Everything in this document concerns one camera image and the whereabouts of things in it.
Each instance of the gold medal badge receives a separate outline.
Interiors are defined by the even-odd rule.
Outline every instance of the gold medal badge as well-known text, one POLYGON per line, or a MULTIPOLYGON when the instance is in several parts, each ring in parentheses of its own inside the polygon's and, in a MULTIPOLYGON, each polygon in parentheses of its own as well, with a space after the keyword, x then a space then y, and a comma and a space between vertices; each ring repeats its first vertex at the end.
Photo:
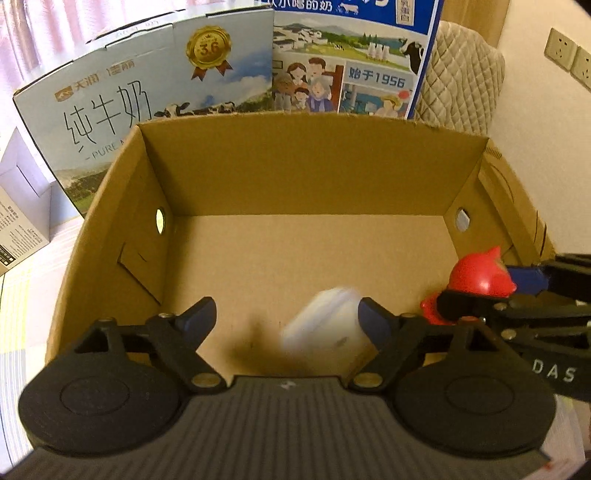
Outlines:
POLYGON ((222 76, 232 70, 227 61, 232 49, 230 35, 222 27, 199 28, 187 43, 187 58, 195 67, 191 80, 199 77, 203 81, 209 69, 217 68, 222 76))

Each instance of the table surface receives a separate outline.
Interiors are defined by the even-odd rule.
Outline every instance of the table surface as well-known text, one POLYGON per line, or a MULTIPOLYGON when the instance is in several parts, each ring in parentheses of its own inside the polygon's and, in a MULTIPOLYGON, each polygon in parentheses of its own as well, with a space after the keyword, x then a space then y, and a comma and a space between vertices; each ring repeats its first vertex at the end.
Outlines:
POLYGON ((0 277, 0 473, 31 445, 18 418, 18 397, 44 366, 57 295, 82 217, 61 189, 52 191, 50 244, 0 277))

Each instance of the open cardboard box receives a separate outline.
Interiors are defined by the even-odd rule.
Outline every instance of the open cardboard box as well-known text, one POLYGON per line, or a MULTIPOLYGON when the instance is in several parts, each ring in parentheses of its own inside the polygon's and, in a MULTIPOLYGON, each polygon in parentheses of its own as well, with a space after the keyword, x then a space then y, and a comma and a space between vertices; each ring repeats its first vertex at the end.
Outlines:
POLYGON ((318 291, 350 286, 393 313, 418 312, 458 257, 495 245, 508 264, 553 255, 487 138, 330 114, 141 124, 86 218, 47 359, 98 318, 143 323, 212 296, 217 325, 198 350, 212 367, 227 380, 291 374, 278 334, 318 291))

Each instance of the box handle hole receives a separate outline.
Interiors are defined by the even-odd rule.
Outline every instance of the box handle hole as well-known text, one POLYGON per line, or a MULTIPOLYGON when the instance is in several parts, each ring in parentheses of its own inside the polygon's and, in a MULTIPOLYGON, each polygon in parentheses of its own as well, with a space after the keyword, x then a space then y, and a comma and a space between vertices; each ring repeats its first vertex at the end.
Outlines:
POLYGON ((158 229, 158 233, 162 235, 164 233, 164 227, 166 225, 166 219, 164 217, 164 212, 162 209, 156 210, 156 228, 158 229))
POLYGON ((468 230, 470 226, 470 216, 468 212, 465 211, 463 208, 460 208, 456 213, 456 228, 461 231, 465 232, 468 230))

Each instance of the nutrition label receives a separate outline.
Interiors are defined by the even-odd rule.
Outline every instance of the nutrition label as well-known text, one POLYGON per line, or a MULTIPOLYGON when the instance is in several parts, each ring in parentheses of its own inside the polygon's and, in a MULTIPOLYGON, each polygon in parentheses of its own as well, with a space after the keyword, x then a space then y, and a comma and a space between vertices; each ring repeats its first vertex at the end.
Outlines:
POLYGON ((0 189, 0 264, 7 267, 43 243, 45 239, 0 189))

